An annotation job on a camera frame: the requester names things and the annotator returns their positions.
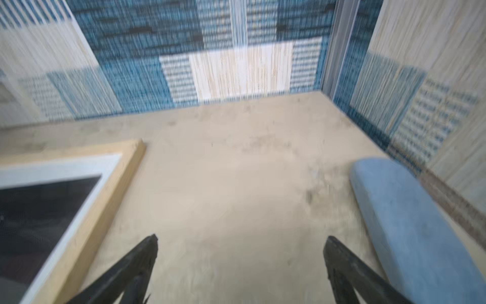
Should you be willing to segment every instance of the blue cushion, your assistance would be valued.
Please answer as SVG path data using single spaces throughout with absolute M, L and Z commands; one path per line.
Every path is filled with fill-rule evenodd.
M 405 167 L 365 159 L 353 165 L 350 179 L 393 287 L 416 304 L 486 302 L 482 274 Z

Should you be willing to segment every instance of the white panel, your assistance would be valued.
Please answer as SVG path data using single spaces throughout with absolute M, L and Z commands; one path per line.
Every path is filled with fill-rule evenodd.
M 0 69 L 14 78 L 96 67 L 98 61 L 73 19 L 0 31 Z
M 289 91 L 292 42 L 189 55 L 199 102 Z

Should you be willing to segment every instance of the blue patterned wall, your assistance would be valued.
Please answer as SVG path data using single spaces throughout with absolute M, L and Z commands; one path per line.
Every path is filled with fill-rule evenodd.
M 0 126 L 317 90 L 335 4 L 2 1 L 1 81 L 14 98 Z
M 442 6 L 388 1 L 381 10 L 382 5 L 382 0 L 360 2 L 333 102 L 378 146 L 419 174 L 478 103 L 480 90 L 467 89 L 475 85 L 460 79 L 467 74 L 451 77 L 465 67 L 447 69 L 447 63 L 461 62 L 454 56 L 464 58 L 460 45 L 447 43 L 464 32 L 446 32 L 449 36 L 441 41 L 442 32 L 431 33 L 412 21 L 445 28 L 451 20 Z M 437 10 L 432 19 L 429 10 Z M 382 21 L 375 29 L 380 11 Z M 450 58 L 441 61 L 445 55 Z M 454 77 L 448 83 L 434 80 Z

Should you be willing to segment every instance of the black bar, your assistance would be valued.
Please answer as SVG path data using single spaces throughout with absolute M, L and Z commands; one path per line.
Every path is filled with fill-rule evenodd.
M 157 258 L 157 237 L 146 237 L 68 304 L 113 303 L 125 291 L 120 303 L 142 304 Z
M 324 260 L 337 304 L 359 304 L 354 289 L 367 303 L 413 304 L 334 236 L 326 241 Z

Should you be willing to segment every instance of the vertical strip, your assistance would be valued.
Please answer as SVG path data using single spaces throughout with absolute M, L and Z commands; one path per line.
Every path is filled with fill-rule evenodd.
M 334 20 L 336 21 L 332 25 L 322 86 L 322 92 L 328 95 L 330 99 L 334 98 L 358 6 L 359 0 L 338 0 L 336 3 L 334 12 Z
M 20 27 L 19 20 L 15 17 L 14 13 L 12 12 L 12 10 L 10 9 L 10 7 L 8 6 L 5 0 L 0 0 L 0 7 L 3 11 L 3 14 L 9 19 L 10 25 L 12 27 L 15 27 L 14 24 L 16 24 L 17 27 Z
M 63 14 L 65 14 L 67 19 L 71 19 L 72 13 L 71 10 L 69 9 L 68 5 L 66 4 L 66 0 L 59 0 L 59 5 L 61 6 L 63 10 Z
M 34 6 L 38 10 L 42 18 L 44 18 L 44 23 L 50 23 L 51 19 L 49 18 L 49 14 L 46 12 L 47 11 L 46 8 L 41 2 L 39 2 L 41 0 L 32 0 L 32 1 L 34 2 Z
M 383 0 L 361 0 L 342 63 L 333 102 L 347 111 L 365 60 Z
M 58 15 L 59 19 L 64 20 L 65 19 L 65 16 L 63 15 L 63 13 L 61 12 L 61 10 L 59 9 L 59 3 L 58 3 L 58 1 L 57 0 L 51 0 L 50 5 L 53 8 L 52 11 L 55 12 Z
M 10 21 L 3 16 L 3 10 L 1 7 L 0 7 L 0 24 L 4 29 L 7 29 L 10 25 Z
M 50 4 L 47 0 L 40 0 L 40 1 L 42 2 L 43 5 L 45 5 L 45 9 L 47 13 L 50 14 L 54 22 L 56 22 L 58 20 L 58 16 L 54 12 L 55 10 L 52 7 L 52 4 Z
M 30 6 L 25 2 L 25 0 L 20 0 L 21 1 L 21 6 L 22 6 L 22 9 L 23 11 L 25 12 L 25 14 L 27 14 L 29 16 L 29 19 L 30 21 L 32 22 L 32 24 L 37 24 L 37 22 L 35 21 L 37 18 L 35 16 L 35 14 L 32 12 L 32 9 L 30 8 Z
M 323 83 L 324 67 L 327 60 L 328 48 L 329 48 L 329 36 L 323 36 L 321 41 L 321 49 L 319 52 L 319 61 L 317 62 L 317 68 L 315 71 L 315 79 L 313 90 L 320 90 Z
M 23 0 L 26 3 L 26 6 L 32 11 L 32 13 L 35 15 L 35 18 L 37 19 L 37 22 L 39 24 L 46 23 L 45 20 L 42 18 L 42 14 L 39 11 L 39 8 L 33 3 L 33 0 Z
M 233 47 L 246 46 L 246 0 L 230 0 Z
M 19 22 L 21 21 L 23 24 L 28 25 L 27 18 L 20 12 L 14 0 L 8 0 L 7 5 Z

